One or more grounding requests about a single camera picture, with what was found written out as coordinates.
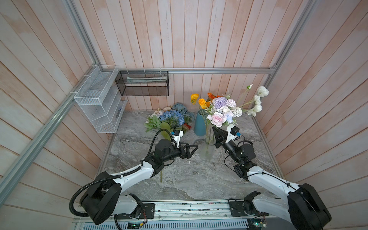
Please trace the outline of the clear glass vase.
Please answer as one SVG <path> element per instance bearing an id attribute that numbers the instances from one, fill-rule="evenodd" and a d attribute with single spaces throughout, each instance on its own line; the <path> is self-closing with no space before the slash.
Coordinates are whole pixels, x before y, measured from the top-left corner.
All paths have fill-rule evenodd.
<path id="1" fill-rule="evenodd" d="M 201 148 L 201 152 L 199 155 L 202 160 L 210 161 L 212 159 L 214 148 L 215 148 L 214 141 L 215 141 L 215 138 L 214 138 L 213 132 L 209 132 L 206 135 L 205 143 L 203 147 Z"/>

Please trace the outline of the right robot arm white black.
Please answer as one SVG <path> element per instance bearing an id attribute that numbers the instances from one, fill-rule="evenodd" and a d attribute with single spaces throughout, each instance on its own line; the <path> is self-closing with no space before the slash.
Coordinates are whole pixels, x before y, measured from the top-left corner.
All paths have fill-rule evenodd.
<path id="1" fill-rule="evenodd" d="M 332 220 L 313 186 L 283 180 L 257 166 L 252 161 L 256 157 L 253 143 L 247 140 L 243 145 L 234 142 L 240 136 L 238 127 L 230 125 L 226 130 L 212 127 L 212 130 L 215 147 L 224 148 L 236 163 L 235 173 L 276 195 L 271 198 L 257 191 L 248 194 L 243 203 L 246 214 L 268 213 L 290 222 L 298 230 L 321 230 Z"/>

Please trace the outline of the white ranunculus flower stem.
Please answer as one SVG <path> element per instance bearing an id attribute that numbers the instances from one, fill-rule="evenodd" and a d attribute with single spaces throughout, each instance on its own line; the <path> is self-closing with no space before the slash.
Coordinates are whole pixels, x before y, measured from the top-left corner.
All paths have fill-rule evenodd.
<path id="1" fill-rule="evenodd" d="M 240 106 L 240 113 L 246 113 L 248 116 L 256 117 L 257 113 L 261 112 L 263 109 L 261 99 L 268 95 L 269 90 L 266 87 L 258 87 L 253 98 Z M 253 107 L 251 109 L 246 109 L 244 108 L 246 105 L 253 105 Z"/>

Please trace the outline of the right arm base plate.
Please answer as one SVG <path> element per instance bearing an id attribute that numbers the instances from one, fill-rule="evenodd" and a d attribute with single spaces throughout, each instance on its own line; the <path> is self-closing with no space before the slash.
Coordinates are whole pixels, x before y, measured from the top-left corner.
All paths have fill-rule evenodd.
<path id="1" fill-rule="evenodd" d="M 231 212 L 231 216 L 232 217 L 251 217 L 251 218 L 258 218 L 258 217 L 266 217 L 266 216 L 269 216 L 268 213 L 258 212 L 258 211 L 256 211 L 255 214 L 248 214 L 244 210 L 243 202 L 242 201 L 237 201 L 237 200 L 232 199 L 232 198 L 228 200 L 228 205 L 229 205 L 229 208 L 230 208 L 230 212 Z"/>

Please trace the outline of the orange gerbera flower stem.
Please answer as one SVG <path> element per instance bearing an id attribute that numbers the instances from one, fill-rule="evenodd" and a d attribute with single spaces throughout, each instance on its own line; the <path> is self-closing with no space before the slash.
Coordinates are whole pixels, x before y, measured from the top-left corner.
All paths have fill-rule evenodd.
<path id="1" fill-rule="evenodd" d="M 219 98 L 219 97 L 221 97 L 220 95 L 213 95 L 212 93 L 207 93 L 207 95 L 208 95 L 208 99 L 207 99 L 207 101 L 212 101 L 212 100 L 214 100 L 215 98 Z"/>

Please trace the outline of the pink purple mixed bouquet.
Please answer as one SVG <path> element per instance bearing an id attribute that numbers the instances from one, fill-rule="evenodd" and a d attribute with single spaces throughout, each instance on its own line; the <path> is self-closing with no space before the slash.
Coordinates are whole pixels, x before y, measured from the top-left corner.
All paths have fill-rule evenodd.
<path id="1" fill-rule="evenodd" d="M 237 125 L 236 119 L 241 117 L 240 108 L 230 95 L 221 96 L 210 101 L 210 107 L 207 110 L 207 133 L 213 132 L 212 127 L 227 127 L 228 125 Z"/>

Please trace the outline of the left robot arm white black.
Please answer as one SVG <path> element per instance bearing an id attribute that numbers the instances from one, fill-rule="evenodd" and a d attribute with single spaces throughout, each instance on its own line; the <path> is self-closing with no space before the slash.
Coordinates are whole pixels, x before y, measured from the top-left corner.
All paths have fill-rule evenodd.
<path id="1" fill-rule="evenodd" d="M 81 187 L 71 198 L 70 212 L 79 217 L 90 217 L 96 225 L 110 216 L 127 215 L 138 218 L 142 213 L 142 201 L 134 194 L 123 195 L 128 188 L 159 174 L 168 162 L 179 157 L 190 159 L 197 145 L 162 139 L 140 164 L 123 172 L 100 173 L 93 182 Z"/>

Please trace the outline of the yellow poppy flower stem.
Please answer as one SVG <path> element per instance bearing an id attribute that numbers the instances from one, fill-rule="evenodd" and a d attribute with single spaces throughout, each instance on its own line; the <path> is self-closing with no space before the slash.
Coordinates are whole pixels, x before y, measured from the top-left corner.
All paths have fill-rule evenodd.
<path id="1" fill-rule="evenodd" d="M 193 105 L 198 104 L 199 105 L 199 113 L 201 117 L 203 118 L 204 124 L 207 127 L 209 125 L 209 122 L 207 121 L 208 116 L 208 108 L 210 107 L 210 102 L 206 101 L 204 98 L 199 98 L 199 94 L 192 94 L 190 96 L 191 103 Z"/>

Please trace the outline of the blue hydrangea flower stem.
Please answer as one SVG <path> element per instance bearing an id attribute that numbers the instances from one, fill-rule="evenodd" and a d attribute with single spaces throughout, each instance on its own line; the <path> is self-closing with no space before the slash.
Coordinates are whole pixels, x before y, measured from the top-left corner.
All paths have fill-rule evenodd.
<path id="1" fill-rule="evenodd" d="M 158 168 L 155 170 L 155 173 L 158 174 L 161 172 L 164 167 L 170 166 L 175 158 L 176 147 L 171 142 L 171 131 L 173 129 L 182 130 L 182 125 L 185 123 L 185 119 L 183 115 L 177 111 L 172 110 L 166 114 L 167 120 L 162 122 L 160 130 L 158 134 L 162 134 L 163 139 L 159 141 L 159 143 L 155 147 L 155 157 L 156 162 L 158 163 Z"/>

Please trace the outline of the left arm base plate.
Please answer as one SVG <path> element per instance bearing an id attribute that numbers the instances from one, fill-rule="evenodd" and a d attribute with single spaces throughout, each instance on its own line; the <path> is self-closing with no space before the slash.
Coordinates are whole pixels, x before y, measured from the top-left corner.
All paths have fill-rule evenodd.
<path id="1" fill-rule="evenodd" d="M 134 211 L 133 214 L 128 214 L 127 219 L 153 219 L 155 216 L 155 204 L 143 203 L 139 206 L 138 211 Z"/>

